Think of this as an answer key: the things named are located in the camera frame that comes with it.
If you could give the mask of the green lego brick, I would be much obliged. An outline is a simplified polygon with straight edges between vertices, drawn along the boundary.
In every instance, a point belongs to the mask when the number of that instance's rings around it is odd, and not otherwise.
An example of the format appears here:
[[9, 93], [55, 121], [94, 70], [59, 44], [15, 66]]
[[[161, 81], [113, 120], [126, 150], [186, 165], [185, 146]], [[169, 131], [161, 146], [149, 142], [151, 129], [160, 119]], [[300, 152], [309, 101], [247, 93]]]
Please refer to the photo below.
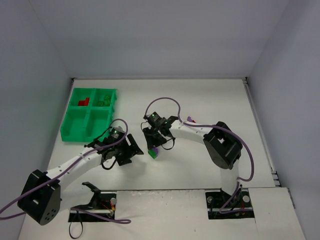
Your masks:
[[97, 107], [104, 107], [105, 106], [105, 103], [104, 101], [98, 101], [97, 104], [96, 104]]

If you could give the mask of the green curved lego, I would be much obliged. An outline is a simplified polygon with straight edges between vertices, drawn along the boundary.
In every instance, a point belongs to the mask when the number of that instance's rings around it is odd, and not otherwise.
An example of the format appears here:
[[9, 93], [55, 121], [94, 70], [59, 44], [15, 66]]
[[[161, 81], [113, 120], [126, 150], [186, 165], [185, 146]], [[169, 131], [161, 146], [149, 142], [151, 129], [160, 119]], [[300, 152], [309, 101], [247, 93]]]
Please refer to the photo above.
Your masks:
[[110, 95], [105, 95], [104, 98], [103, 98], [103, 100], [104, 100], [105, 102], [110, 102], [111, 99], [112, 99], [112, 97], [111, 97]]
[[149, 149], [149, 150], [148, 150], [148, 154], [149, 154], [153, 159], [156, 159], [157, 156], [158, 156], [158, 155], [154, 155], [154, 154], [153, 154], [152, 149]]

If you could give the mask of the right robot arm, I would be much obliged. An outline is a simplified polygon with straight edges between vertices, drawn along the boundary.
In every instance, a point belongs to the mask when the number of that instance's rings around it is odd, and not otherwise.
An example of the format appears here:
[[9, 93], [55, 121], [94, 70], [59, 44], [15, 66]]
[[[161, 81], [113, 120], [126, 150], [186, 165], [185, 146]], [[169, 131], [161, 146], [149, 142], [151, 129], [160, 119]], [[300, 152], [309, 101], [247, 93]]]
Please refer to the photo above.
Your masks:
[[149, 124], [142, 129], [147, 148], [154, 150], [167, 142], [185, 139], [203, 144], [212, 162], [220, 168], [221, 190], [232, 195], [236, 190], [243, 145], [231, 134], [220, 129], [204, 127], [194, 122], [181, 123], [176, 116], [161, 117], [156, 112], [143, 117]]

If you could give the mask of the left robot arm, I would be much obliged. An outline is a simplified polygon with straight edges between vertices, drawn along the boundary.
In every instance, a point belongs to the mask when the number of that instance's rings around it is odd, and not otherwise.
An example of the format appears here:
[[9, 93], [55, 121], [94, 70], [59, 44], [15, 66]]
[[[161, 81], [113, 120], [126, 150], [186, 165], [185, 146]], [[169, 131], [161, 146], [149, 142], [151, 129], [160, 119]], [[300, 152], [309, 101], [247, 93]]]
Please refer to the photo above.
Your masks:
[[143, 155], [134, 137], [120, 127], [106, 129], [108, 136], [98, 137], [84, 146], [74, 158], [47, 171], [33, 171], [21, 192], [17, 205], [39, 225], [47, 225], [67, 206], [64, 190], [89, 170], [114, 159], [114, 164], [131, 163], [132, 157]]

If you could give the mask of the red lego block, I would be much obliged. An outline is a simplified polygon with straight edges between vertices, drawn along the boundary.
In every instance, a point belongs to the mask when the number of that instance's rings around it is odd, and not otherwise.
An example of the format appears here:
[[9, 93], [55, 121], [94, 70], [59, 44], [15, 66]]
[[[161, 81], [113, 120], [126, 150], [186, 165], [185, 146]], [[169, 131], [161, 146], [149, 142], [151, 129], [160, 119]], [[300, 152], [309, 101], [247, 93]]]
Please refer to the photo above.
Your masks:
[[89, 101], [90, 101], [90, 98], [86, 97], [85, 100], [84, 100], [84, 106], [88, 106], [89, 105]]

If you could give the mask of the red lego brick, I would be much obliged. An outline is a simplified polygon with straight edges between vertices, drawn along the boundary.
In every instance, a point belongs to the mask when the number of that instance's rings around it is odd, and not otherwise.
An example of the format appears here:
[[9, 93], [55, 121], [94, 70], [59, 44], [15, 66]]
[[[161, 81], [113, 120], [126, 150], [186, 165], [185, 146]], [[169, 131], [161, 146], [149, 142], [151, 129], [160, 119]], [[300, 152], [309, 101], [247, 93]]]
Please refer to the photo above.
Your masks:
[[84, 106], [87, 106], [87, 102], [85, 100], [79, 100], [77, 105], [79, 107], [84, 107]]

